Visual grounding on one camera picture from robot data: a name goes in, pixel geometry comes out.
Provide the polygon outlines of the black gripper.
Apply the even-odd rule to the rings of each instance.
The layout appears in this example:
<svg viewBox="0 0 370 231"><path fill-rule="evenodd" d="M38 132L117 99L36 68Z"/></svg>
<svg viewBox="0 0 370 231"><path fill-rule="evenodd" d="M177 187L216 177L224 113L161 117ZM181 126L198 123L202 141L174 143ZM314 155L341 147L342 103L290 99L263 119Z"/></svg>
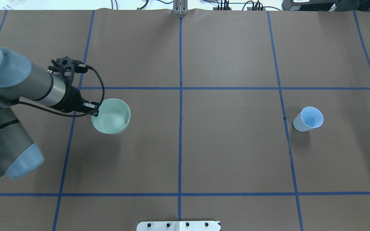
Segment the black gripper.
<svg viewBox="0 0 370 231"><path fill-rule="evenodd" d="M70 85L64 95L64 113L82 112L91 116L98 116L99 109L93 109L91 111L91 108L97 108L101 104L97 102L89 102L88 106L86 106L85 103L87 102L88 101L82 98L80 91Z"/></svg>

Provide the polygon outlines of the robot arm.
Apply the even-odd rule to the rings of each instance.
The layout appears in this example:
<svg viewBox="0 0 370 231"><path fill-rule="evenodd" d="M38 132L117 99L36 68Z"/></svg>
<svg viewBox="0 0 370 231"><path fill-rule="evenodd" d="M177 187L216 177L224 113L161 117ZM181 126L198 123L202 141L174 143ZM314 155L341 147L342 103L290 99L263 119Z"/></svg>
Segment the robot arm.
<svg viewBox="0 0 370 231"><path fill-rule="evenodd" d="M27 105L63 117L98 116L105 87L95 68L69 57L51 60L47 70L26 56L0 47L0 177L18 179L41 166L45 158L12 111ZM102 85L99 102L82 98L75 73L94 71Z"/></svg>

